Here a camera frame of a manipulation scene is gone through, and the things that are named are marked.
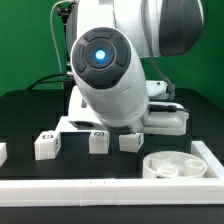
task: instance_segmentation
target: black surface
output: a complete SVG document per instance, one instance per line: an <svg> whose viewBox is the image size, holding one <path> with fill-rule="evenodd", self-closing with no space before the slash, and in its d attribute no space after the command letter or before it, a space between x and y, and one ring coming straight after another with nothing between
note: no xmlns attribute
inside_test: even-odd
<svg viewBox="0 0 224 224"><path fill-rule="evenodd" d="M8 160L1 179L140 177L142 158L161 150L190 152L191 140L202 140L223 162L224 112L198 93L177 89L175 102L192 111L187 135L145 135L138 154L120 152L112 136L108 155L88 154L88 134L63 134L55 160L35 161L33 142L44 130L55 129L67 113L63 91L13 91L0 98L0 141ZM223 223L224 205L98 206L0 208L0 223Z"/></svg>

